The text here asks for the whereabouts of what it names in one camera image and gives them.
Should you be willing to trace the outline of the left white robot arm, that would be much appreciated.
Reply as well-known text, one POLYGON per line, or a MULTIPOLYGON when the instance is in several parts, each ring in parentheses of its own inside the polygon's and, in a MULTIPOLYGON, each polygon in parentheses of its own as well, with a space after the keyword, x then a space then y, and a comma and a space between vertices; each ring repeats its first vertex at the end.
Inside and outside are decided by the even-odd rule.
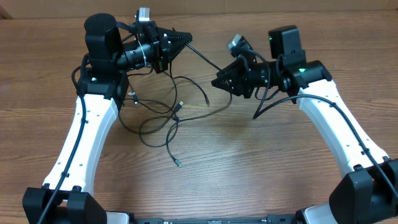
POLYGON ((93 196, 104 142, 125 100, 128 72, 150 66, 164 72, 192 41, 188 32, 164 29, 142 8, 132 24, 107 13, 84 23, 88 53, 71 78, 77 99, 62 151, 43 184, 29 187, 22 206, 29 223, 132 223, 128 212, 109 212, 93 196))

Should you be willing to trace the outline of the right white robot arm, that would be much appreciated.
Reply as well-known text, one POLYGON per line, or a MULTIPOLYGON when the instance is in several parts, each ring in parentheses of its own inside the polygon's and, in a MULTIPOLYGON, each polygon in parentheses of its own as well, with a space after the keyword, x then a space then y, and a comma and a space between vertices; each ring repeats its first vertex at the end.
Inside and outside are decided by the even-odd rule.
POLYGON ((397 161, 365 133, 342 100, 331 73, 308 61, 296 26, 268 33, 272 60, 257 53, 241 35, 228 44, 234 62, 212 85, 250 98, 258 88, 276 87, 311 119, 330 148, 341 181, 327 202, 266 223, 376 223, 397 216, 397 161))

